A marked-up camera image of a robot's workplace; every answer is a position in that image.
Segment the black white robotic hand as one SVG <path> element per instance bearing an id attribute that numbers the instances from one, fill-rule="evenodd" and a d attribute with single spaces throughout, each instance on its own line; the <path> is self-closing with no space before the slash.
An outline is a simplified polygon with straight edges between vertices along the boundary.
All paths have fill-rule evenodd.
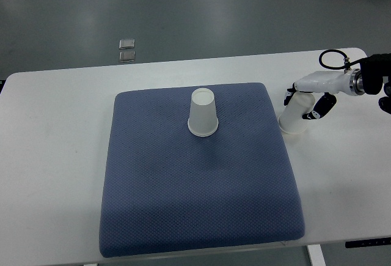
<path id="1" fill-rule="evenodd" d="M 335 94 L 343 92 L 347 95 L 355 95 L 355 73 L 350 70 L 346 73 L 339 71 L 317 71 L 297 81 L 287 89 L 283 101 L 287 106 L 293 95 L 300 93 L 323 93 L 324 95 L 314 104 L 313 109 L 304 113 L 305 120 L 315 120 L 324 117 L 336 104 Z"/>

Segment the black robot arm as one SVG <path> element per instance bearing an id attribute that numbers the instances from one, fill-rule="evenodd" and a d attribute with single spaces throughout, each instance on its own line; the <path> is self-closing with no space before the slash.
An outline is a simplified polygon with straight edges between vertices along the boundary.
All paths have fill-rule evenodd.
<path id="1" fill-rule="evenodd" d="M 351 63 L 356 64 L 360 65 L 364 92 L 377 95 L 383 90 L 386 96 L 378 100 L 378 105 L 390 114 L 390 53 L 373 54 Z"/>

